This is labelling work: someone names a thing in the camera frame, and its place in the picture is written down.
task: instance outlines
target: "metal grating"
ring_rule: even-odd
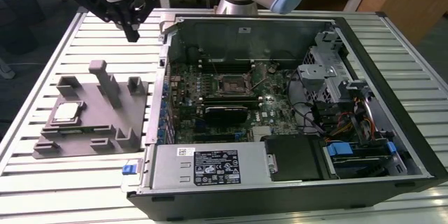
[[[45,75],[0,144],[0,218],[2,223],[154,223],[126,199],[123,184],[138,184],[138,177],[122,176],[125,164],[143,153],[35,160],[31,157],[41,129],[55,103],[55,84],[63,75],[93,81],[89,62],[105,59],[107,71],[118,81],[139,75],[154,82],[159,61],[161,16],[173,10],[153,12],[142,25],[142,39],[130,44],[114,24],[93,14],[79,14],[62,40]],[[202,14],[205,10],[178,9]],[[297,16],[345,16],[367,51],[395,90],[442,162],[448,166],[448,96],[427,62],[405,46],[386,20],[374,13],[297,12]],[[359,68],[350,56],[355,71]],[[149,106],[153,97],[149,95]],[[151,113],[147,108],[146,118]],[[267,216],[203,220],[202,223],[447,223],[448,189],[446,185],[421,193],[405,194],[361,209],[337,209]]]
[[[303,59],[303,63],[305,64],[315,64],[317,63],[317,59],[315,56],[313,55],[313,53],[309,51],[306,58]]]

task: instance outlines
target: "gray floor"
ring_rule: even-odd
[[[31,26],[39,47],[29,54],[13,55],[0,46],[0,58],[9,64],[42,63],[42,65],[11,65],[17,77],[11,80],[0,77],[0,139],[10,127],[7,121],[13,121],[17,117],[78,10],[78,5],[73,1],[38,1],[47,18],[45,22]]]
[[[39,47],[26,55],[11,55],[0,47],[0,57],[9,64],[42,63],[42,65],[13,65],[17,77],[13,80],[0,78],[0,139],[6,134],[27,95],[39,78],[58,43],[75,16],[78,5],[70,0],[38,0],[47,16],[41,24],[31,27],[39,41]],[[418,50],[448,82],[448,19],[442,18],[427,35]]]

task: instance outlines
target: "warning label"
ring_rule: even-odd
[[[238,151],[195,152],[195,184],[214,186],[241,184]]]

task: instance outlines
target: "slatted table surface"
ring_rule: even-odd
[[[125,191],[137,186],[138,177],[122,176],[123,165],[143,153],[41,160],[31,154],[59,95],[55,84],[61,76],[77,75],[81,82],[97,82],[95,76],[89,74],[89,64],[94,59],[105,59],[107,71],[115,74],[118,81],[130,76],[141,76],[150,83],[155,81],[161,17],[175,12],[207,13],[193,9],[154,11],[142,25],[142,39],[135,44],[127,42],[123,31],[114,24],[103,23],[93,14],[77,15],[0,144],[0,223],[154,223],[126,198]],[[403,43],[387,21],[374,13],[297,12],[291,15],[346,17],[427,141],[448,166],[447,85],[414,48]],[[354,61],[353,64],[362,76]],[[151,114],[153,89],[150,85],[146,118]],[[447,205],[448,187],[442,185],[422,193],[401,195],[373,208],[189,223],[445,223],[448,222]]]

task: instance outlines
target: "white table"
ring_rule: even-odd
[[[93,14],[78,14],[0,143],[0,223],[154,223],[134,207],[123,191],[138,184],[123,178],[122,167],[143,152],[105,156],[34,159],[41,130],[59,95],[63,75],[82,82],[94,59],[109,62],[118,81],[141,76],[155,81],[159,62],[159,23],[173,13],[207,14],[209,10],[158,9],[142,25],[142,39],[127,42],[115,24]],[[295,12],[297,16],[345,16],[437,154],[448,166],[448,86],[389,19],[374,13]],[[359,67],[353,62],[359,76]],[[335,209],[290,214],[189,221],[187,223],[447,223],[447,184],[401,195],[373,208]]]

